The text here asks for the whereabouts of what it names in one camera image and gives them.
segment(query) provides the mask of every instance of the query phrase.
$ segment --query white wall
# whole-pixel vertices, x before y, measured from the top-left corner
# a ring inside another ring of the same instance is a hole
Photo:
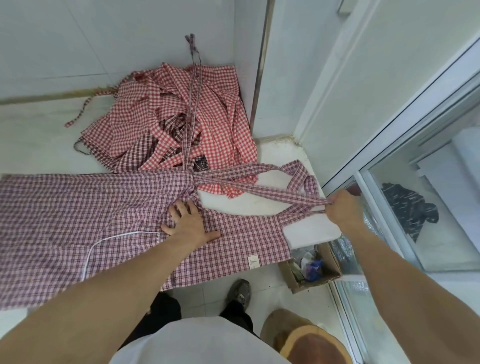
[[[479,30],[476,0],[381,0],[300,138],[320,184]]]
[[[116,84],[131,71],[233,63],[234,0],[17,0],[0,12],[0,98]]]
[[[253,136],[292,134],[344,21],[337,0],[276,0]]]
[[[248,120],[262,47],[267,0],[235,0],[233,60]]]

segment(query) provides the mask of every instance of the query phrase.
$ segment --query glass panel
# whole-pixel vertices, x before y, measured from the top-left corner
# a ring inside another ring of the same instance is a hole
[[[410,363],[392,332],[380,317],[366,282],[336,283],[366,363]]]
[[[369,172],[427,271],[480,269],[480,105],[458,103]]]
[[[367,227],[373,231],[376,235],[378,235],[383,241],[385,238],[377,227],[377,222],[373,218],[373,215],[370,212],[370,208],[362,196],[361,190],[358,184],[353,181],[346,190],[349,191],[352,195],[358,196],[360,199],[361,204],[363,205],[363,222]],[[363,274],[363,271],[360,265],[357,262],[357,258],[355,253],[353,252],[352,245],[350,240],[343,234],[336,240],[330,242],[332,247],[332,251],[335,257],[340,264],[340,269],[342,270],[343,274]]]

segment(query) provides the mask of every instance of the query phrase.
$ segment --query shoe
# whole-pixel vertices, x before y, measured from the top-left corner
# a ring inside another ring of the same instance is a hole
[[[243,306],[243,309],[246,310],[250,304],[251,297],[252,288],[250,286],[250,282],[244,279],[239,279],[230,287],[226,301],[227,303],[230,301],[240,302]]]

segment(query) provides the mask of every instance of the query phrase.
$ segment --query right hand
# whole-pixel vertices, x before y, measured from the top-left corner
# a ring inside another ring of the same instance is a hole
[[[325,205],[325,212],[329,220],[338,225],[342,232],[349,227],[363,226],[363,210],[357,197],[346,190],[340,190],[328,199],[333,204]]]

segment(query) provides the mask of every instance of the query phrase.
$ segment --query left hand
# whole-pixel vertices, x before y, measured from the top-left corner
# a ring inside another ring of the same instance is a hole
[[[195,249],[200,248],[209,241],[219,238],[220,232],[209,231],[206,233],[204,230],[202,215],[198,212],[197,206],[195,206],[192,200],[189,200],[187,205],[190,212],[188,212],[183,201],[177,200],[174,205],[168,208],[176,226],[174,228],[169,228],[167,225],[162,224],[160,227],[162,231],[166,232],[168,235],[174,236],[183,244],[188,245],[193,252]]]

